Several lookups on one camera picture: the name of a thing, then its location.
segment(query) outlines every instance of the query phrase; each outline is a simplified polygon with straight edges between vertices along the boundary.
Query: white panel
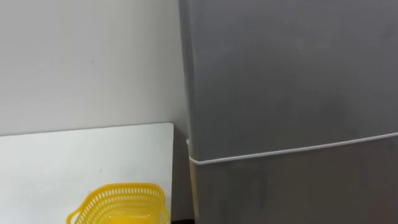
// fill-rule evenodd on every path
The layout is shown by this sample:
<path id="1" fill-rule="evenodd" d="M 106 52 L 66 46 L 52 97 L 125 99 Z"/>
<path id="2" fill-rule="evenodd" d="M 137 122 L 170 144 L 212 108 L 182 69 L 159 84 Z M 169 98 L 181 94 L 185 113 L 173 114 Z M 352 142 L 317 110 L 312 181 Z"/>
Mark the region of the white panel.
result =
<path id="1" fill-rule="evenodd" d="M 0 223 L 64 223 L 86 195 L 113 182 L 160 185 L 170 207 L 170 123 L 0 138 Z"/>

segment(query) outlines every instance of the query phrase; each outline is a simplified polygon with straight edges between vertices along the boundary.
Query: plastic basket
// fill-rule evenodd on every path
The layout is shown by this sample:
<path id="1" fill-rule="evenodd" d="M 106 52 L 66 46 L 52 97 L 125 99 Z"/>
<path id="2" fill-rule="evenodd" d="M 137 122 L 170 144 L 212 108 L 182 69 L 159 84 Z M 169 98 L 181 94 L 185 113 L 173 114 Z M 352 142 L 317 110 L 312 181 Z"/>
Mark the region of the plastic basket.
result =
<path id="1" fill-rule="evenodd" d="M 67 224 L 164 224 L 169 212 L 163 190 L 155 184 L 108 184 L 90 193 Z"/>

